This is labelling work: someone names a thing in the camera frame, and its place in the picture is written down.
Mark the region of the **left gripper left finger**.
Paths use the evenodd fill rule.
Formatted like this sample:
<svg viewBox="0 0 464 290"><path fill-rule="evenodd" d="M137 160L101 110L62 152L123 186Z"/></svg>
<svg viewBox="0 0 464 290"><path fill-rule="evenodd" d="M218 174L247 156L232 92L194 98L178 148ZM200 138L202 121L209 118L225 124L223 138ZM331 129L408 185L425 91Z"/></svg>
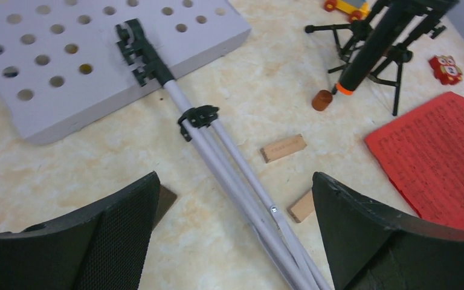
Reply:
<svg viewBox="0 0 464 290"><path fill-rule="evenodd" d="M151 172L63 216L0 233L0 289L137 289L159 196Z"/></svg>

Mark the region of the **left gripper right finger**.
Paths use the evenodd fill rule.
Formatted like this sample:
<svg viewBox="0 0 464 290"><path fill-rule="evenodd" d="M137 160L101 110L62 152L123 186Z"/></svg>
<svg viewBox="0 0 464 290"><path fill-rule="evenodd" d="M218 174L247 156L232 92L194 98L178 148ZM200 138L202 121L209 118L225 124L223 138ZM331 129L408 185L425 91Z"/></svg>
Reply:
<svg viewBox="0 0 464 290"><path fill-rule="evenodd" d="M411 216L323 172L312 181L336 289L464 289L464 230Z"/></svg>

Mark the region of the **white music stand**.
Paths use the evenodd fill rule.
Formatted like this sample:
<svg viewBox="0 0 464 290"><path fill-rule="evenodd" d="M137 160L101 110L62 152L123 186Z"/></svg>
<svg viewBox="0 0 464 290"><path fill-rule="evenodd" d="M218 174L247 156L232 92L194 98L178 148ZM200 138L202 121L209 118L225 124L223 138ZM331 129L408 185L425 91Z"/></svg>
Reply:
<svg viewBox="0 0 464 290"><path fill-rule="evenodd" d="M159 88L292 289L329 284L217 117L176 80L239 48L228 1L0 1L0 96L21 137L58 141Z"/></svg>

